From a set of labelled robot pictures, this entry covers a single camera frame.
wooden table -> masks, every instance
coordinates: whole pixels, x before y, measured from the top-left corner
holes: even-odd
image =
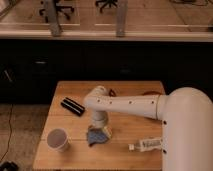
[[[141,116],[108,112],[113,136],[105,144],[88,146],[87,128],[91,113],[82,117],[61,107],[60,102],[69,97],[80,104],[97,85],[113,89],[117,96],[142,95],[157,91],[164,94],[159,81],[61,81],[58,83],[41,140],[35,156],[34,170],[161,170],[161,151],[129,151],[128,144],[147,137],[162,135],[161,122]],[[70,148],[58,153],[46,144],[47,133],[54,128],[64,128],[69,136]]]

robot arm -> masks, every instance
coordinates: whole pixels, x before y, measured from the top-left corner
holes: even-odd
[[[113,111],[162,120],[166,95],[110,97],[103,86],[94,88],[84,99],[86,107],[95,111]]]
[[[94,126],[104,127],[106,111],[162,120],[163,171],[213,170],[213,105],[200,90],[180,88],[164,96],[109,97],[98,86],[84,99]]]

tiled floor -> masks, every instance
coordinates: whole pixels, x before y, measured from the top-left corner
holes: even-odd
[[[61,1],[61,5],[72,5],[75,12],[68,21],[59,14],[62,28],[74,30],[115,29],[116,9],[106,8],[102,14],[94,5],[95,0]],[[11,11],[0,19],[1,29],[48,29],[44,18],[39,16],[43,8],[40,0],[20,0]],[[213,19],[213,4],[196,6],[176,4],[170,0],[129,0],[126,19],[127,31],[207,31]]]
[[[9,150],[3,161],[14,161],[20,171],[31,171],[39,138],[48,114],[49,105],[0,104],[0,159]]]

